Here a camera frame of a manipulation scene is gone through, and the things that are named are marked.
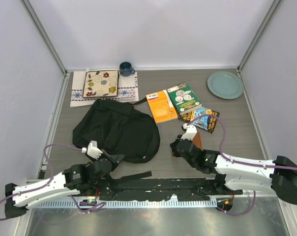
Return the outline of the green paperback book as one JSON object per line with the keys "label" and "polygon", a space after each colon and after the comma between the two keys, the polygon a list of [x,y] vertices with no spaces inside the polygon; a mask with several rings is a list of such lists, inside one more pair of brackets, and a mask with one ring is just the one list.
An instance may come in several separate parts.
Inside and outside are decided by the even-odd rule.
{"label": "green paperback book", "polygon": [[168,88],[167,93],[180,116],[194,111],[195,109],[199,109],[202,106],[201,101],[187,82]]}

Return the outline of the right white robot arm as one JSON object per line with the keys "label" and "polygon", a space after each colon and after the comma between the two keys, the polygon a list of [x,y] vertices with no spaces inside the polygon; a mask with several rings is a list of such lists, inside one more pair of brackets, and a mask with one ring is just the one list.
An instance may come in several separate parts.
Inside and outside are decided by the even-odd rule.
{"label": "right white robot arm", "polygon": [[182,157],[192,168],[215,174],[213,188],[218,194],[229,190],[275,193],[279,199],[297,205],[297,165],[285,156],[275,160],[234,157],[201,150],[188,139],[176,139],[170,147],[174,157]]}

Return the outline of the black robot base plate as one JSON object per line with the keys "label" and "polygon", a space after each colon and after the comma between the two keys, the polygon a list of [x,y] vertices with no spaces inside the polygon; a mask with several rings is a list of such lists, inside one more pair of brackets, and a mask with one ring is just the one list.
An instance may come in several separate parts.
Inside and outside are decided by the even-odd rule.
{"label": "black robot base plate", "polygon": [[96,191],[103,201],[168,201],[175,194],[179,201],[208,200],[213,195],[241,195],[242,190],[230,190],[216,179],[207,178],[143,178],[127,182],[105,179],[75,196],[94,197]]}

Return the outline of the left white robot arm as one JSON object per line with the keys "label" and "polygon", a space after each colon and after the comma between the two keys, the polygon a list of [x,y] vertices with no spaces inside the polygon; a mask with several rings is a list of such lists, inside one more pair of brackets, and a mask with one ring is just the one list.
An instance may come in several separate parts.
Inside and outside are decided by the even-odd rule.
{"label": "left white robot arm", "polygon": [[24,186],[7,184],[5,217],[10,219],[22,216],[40,203],[58,197],[79,194],[91,196],[98,182],[108,176],[124,157],[123,154],[102,154],[94,162],[72,165],[52,179],[44,179]]}

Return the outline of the black fabric backpack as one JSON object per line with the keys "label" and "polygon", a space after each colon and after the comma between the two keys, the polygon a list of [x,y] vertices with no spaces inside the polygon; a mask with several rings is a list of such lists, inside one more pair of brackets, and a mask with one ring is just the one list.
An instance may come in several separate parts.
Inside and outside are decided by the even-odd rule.
{"label": "black fabric backpack", "polygon": [[72,132],[77,148],[91,141],[110,155],[124,155],[124,162],[142,164],[158,153],[160,134],[154,119],[133,104],[96,100]]}

